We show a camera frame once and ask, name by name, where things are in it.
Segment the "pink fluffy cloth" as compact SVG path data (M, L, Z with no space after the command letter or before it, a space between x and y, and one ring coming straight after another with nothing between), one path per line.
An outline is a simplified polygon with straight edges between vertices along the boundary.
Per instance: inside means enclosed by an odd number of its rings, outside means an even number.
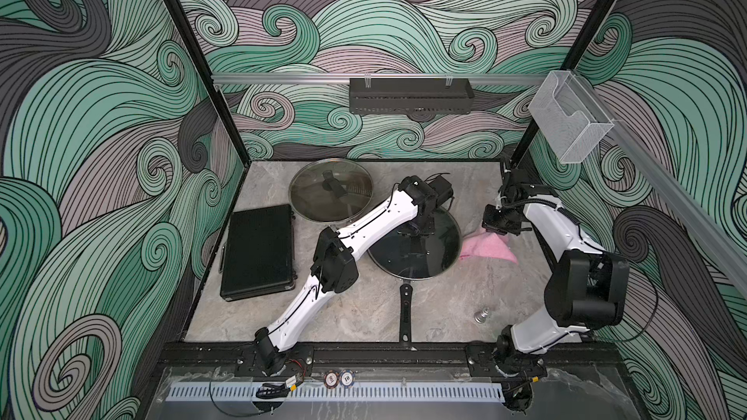
M509 239L506 235L478 229L475 233L467 235L462 241L459 258L472 257L504 260L517 264L519 260L509 247Z

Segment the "large glass pot lid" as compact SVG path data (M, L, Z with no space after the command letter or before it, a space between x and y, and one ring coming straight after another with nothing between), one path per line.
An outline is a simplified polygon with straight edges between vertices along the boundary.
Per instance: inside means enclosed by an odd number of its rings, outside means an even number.
M416 234L407 225L387 233L368 255L387 274L406 280L426 280L451 268L462 247L461 229L453 215L437 209L428 233Z

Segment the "small glass pot lid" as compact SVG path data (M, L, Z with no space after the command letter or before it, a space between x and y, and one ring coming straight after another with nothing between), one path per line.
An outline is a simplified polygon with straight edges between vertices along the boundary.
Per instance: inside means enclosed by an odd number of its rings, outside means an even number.
M348 159L323 159L299 170L289 186L294 210L318 218L364 212L373 196L371 174Z

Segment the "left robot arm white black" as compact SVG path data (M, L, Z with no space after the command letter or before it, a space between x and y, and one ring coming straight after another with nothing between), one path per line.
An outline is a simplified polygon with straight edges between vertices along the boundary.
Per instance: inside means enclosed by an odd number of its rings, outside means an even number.
M305 327L327 301L356 282L357 261L375 243L402 226L425 233L435 212L451 198L453 187L444 175L426 180L412 175L393 185L389 196L360 219L340 229L325 227L303 288L280 317L255 332L254 348L262 373L282 371Z

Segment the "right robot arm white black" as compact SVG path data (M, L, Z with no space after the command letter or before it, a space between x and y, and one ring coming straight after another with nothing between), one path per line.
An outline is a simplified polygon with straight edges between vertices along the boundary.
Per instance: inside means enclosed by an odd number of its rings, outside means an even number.
M523 169L504 172L496 204L484 208L482 226L498 235L532 231L551 269L540 309L503 330L499 361L537 358L622 321L630 264L584 233L582 221L553 188L533 181Z

